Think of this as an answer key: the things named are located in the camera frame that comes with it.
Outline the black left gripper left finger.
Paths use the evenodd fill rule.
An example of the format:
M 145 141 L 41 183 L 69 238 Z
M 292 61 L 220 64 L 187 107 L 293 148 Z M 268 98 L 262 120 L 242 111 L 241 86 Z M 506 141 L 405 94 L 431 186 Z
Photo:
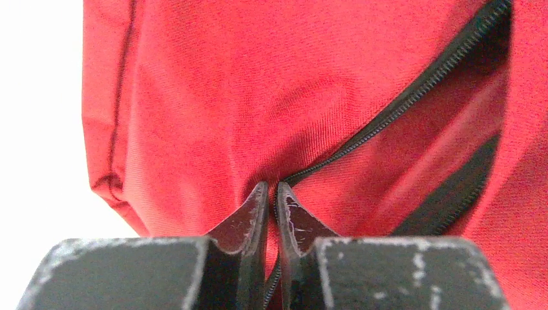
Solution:
M 262 309 L 268 185 L 204 236 L 68 239 L 37 267 L 19 309 Z

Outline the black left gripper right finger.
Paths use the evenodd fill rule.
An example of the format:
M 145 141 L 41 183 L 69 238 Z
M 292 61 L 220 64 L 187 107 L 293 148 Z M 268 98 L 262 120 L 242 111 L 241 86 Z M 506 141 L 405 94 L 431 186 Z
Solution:
M 277 188 L 284 309 L 508 309 L 483 253 L 462 238 L 342 237 Z

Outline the red student backpack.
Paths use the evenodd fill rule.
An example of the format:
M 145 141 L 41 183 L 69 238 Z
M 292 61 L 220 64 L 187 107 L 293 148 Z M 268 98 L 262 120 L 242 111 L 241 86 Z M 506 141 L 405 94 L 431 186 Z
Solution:
M 547 308 L 546 1 L 85 1 L 82 120 L 142 236 L 285 181 L 341 235 L 468 238 Z

